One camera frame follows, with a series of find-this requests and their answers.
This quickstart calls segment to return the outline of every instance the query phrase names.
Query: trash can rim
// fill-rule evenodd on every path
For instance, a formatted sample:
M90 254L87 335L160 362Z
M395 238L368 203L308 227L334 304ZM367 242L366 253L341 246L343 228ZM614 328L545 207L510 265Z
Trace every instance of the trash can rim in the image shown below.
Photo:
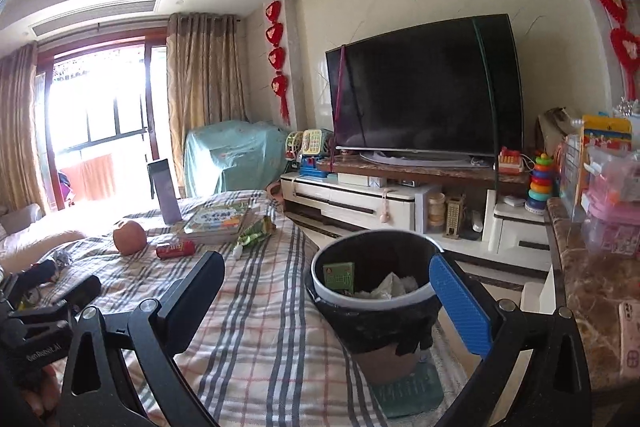
M338 241L343 241L345 239L350 239L351 237L356 237L358 235L364 235L366 233L372 233L372 232L410 233L410 234L416 235L417 237L420 237L421 239L426 239L427 241L430 241L430 243L432 243L433 246L436 247L440 253L444 253L443 248L437 243L436 240L434 240L429 235L421 234L421 233L415 232L414 230L400 230L400 229L362 230L360 232L350 233L350 235L346 235L338 239ZM425 301L435 295L435 290L431 286L431 283L428 283L418 288L416 291L411 292L407 295L401 295L399 297L391 297L388 300L356 299L355 297L348 297L346 295L341 295L339 293L331 291L329 288L324 286L324 284L322 284L318 279L318 276L316 275L316 262L318 261L318 258L322 255L322 253L325 250L327 250L327 248L334 246L336 242L337 241L334 241L326 245L325 247L319 249L316 252L313 260L311 261L311 277L313 279L314 288L316 289L316 293L318 294L319 298L322 298L325 301L331 304L334 304L336 306L342 306L342 307L350 308L354 310L384 311L384 310L392 310L392 309L416 304L418 302Z

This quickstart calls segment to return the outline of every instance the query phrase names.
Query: television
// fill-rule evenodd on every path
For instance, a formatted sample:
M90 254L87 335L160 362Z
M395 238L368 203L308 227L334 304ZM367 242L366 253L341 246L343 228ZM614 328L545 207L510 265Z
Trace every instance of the television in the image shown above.
M494 156L495 125L498 149L522 150L520 71L508 15L434 22L347 44L337 107L341 53L326 52L338 148Z

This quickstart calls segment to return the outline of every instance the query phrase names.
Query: sofa armrest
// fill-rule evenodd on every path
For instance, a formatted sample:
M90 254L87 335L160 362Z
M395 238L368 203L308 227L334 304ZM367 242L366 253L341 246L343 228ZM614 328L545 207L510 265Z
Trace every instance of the sofa armrest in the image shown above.
M42 210L37 203L31 203L28 206L15 212L9 212L0 217L0 225L6 230L8 235L27 229L31 223L35 223L42 217Z

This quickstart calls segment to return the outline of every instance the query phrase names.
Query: blue gripper pad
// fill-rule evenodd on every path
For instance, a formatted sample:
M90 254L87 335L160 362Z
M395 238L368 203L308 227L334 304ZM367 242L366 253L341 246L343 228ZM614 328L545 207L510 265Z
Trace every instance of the blue gripper pad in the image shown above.
M491 320L441 255L431 257L429 282L466 349L484 359L492 345Z

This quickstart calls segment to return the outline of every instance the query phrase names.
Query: human hand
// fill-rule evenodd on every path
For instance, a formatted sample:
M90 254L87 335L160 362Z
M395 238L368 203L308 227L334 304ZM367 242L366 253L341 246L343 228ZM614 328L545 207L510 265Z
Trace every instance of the human hand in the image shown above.
M60 401L60 385L56 378L56 371L52 365L47 365L42 370L42 382L40 390L28 391L23 389L20 391L24 400L31 406L33 413L38 417L43 417L46 413L51 413ZM58 423L50 417L47 420L47 426L58 425Z

